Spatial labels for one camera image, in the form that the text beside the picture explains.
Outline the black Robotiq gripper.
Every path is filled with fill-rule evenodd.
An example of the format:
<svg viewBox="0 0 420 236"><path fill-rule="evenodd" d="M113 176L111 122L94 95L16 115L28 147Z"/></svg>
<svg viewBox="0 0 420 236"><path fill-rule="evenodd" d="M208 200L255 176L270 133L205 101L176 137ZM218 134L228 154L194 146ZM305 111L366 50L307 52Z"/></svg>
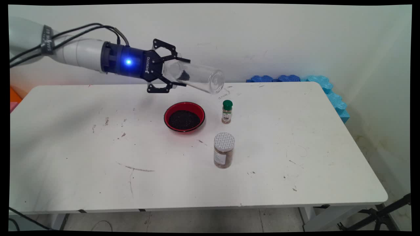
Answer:
<svg viewBox="0 0 420 236"><path fill-rule="evenodd" d="M161 57L156 49L167 49L171 55ZM141 50L128 46L121 46L116 51L115 73L121 76L144 79L148 82L148 93L169 93L175 86L187 85L171 82L162 76L163 63L169 60L179 60L191 63L191 60L178 56L176 47L159 39L153 40L153 50ZM159 79L166 83L165 87L155 87L151 82Z"/></svg>

